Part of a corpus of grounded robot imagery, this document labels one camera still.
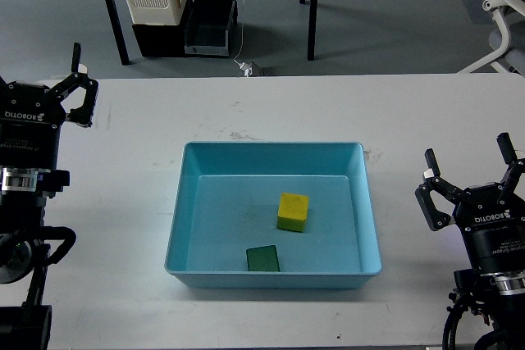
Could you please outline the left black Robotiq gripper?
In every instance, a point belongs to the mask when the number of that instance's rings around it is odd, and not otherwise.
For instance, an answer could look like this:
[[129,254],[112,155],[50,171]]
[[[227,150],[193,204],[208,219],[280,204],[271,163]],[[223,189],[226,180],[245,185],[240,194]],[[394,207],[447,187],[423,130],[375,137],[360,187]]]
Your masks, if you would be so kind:
[[[74,43],[71,73],[49,88],[43,84],[1,82],[1,166],[56,170],[60,128],[65,121],[92,125],[98,82],[81,68],[81,45]],[[77,88],[82,104],[66,113],[61,103]]]

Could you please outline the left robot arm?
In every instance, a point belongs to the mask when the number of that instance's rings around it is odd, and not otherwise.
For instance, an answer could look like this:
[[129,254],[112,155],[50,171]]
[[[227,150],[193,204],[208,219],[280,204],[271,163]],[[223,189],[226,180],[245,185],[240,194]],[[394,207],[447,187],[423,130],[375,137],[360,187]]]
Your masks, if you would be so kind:
[[48,268],[74,246],[75,231],[44,224],[47,200],[70,183],[57,168],[61,127],[92,125],[98,82],[80,63],[75,43],[71,73],[52,87],[1,83],[1,282],[31,278],[27,298],[1,309],[3,349],[45,349],[51,306],[42,303]]

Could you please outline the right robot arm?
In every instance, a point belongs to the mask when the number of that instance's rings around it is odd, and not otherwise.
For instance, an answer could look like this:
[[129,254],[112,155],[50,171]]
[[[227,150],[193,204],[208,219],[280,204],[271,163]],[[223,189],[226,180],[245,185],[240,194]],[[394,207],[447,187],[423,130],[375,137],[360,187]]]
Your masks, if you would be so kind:
[[524,201],[515,193],[524,160],[509,134],[496,139],[507,170],[501,181],[460,189],[441,177],[432,149],[415,191],[427,224],[438,231],[456,224],[470,268],[454,273],[442,348],[454,349],[459,322],[467,311],[481,316],[491,332],[475,342],[476,349],[524,347]]

